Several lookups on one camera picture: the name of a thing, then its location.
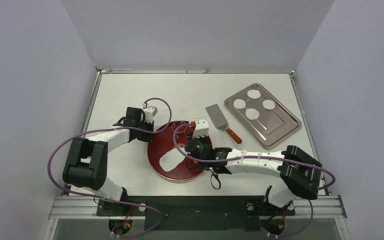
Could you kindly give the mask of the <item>white dough piece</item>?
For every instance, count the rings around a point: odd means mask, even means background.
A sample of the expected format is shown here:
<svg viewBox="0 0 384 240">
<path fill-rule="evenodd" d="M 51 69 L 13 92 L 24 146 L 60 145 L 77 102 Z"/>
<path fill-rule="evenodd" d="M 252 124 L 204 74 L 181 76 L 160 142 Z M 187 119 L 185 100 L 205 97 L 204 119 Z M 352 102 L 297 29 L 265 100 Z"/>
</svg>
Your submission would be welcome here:
<svg viewBox="0 0 384 240">
<path fill-rule="evenodd" d="M 160 157 L 159 165 L 163 171 L 170 172 L 184 161 L 184 154 L 186 154 L 186 152 L 183 148 L 180 148 L 180 151 L 173 148 Z"/>
</svg>

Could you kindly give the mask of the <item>round red lacquer tray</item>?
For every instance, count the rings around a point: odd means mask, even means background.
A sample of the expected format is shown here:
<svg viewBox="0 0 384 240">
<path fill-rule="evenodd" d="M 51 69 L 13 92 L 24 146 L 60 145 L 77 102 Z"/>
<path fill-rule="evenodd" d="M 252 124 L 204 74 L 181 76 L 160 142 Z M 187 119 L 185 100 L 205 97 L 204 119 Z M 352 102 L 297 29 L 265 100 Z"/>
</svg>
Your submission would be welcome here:
<svg viewBox="0 0 384 240">
<path fill-rule="evenodd" d="M 185 121 L 177 120 L 172 121 L 169 127 L 154 135 L 152 140 L 147 146 L 148 162 L 153 170 L 161 177 L 169 181 L 187 181 L 199 176 L 204 170 L 200 168 L 199 164 L 189 158 L 186 158 L 175 169 L 170 172 L 164 171 L 159 164 L 160 157 L 168 151 L 176 148 L 173 142 L 175 136 L 179 148 L 185 147 L 188 142 L 188 134 L 193 132 L 190 127 L 182 127 L 177 132 L 175 129 L 185 124 Z"/>
</svg>

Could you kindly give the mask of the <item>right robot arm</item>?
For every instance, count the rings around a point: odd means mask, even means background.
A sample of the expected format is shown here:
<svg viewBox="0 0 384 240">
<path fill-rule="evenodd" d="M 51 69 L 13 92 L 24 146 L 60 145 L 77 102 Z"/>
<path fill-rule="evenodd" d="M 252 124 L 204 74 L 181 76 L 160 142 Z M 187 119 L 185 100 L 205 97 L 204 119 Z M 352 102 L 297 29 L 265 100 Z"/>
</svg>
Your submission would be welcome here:
<svg viewBox="0 0 384 240">
<path fill-rule="evenodd" d="M 319 194 L 322 164 L 301 148 L 289 145 L 283 151 L 250 152 L 209 145 L 206 137 L 189 137 L 184 148 L 188 158 L 217 178 L 220 174 L 259 174 L 281 179 L 267 187 L 262 207 L 274 214 L 291 207 L 293 200 L 315 200 Z"/>
</svg>

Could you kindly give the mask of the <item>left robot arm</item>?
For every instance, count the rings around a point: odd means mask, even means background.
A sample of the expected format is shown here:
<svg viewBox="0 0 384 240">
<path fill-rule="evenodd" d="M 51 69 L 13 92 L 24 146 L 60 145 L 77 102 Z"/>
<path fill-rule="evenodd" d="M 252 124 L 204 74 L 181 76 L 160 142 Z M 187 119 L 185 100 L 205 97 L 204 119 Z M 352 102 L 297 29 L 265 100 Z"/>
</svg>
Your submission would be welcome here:
<svg viewBox="0 0 384 240">
<path fill-rule="evenodd" d="M 108 154 L 133 140 L 151 142 L 157 112 L 155 106 L 128 107 L 125 116 L 113 124 L 114 130 L 73 139 L 62 173 L 63 181 L 111 199 L 109 208 L 116 215 L 125 214 L 129 210 L 128 193 L 108 178 Z"/>
</svg>

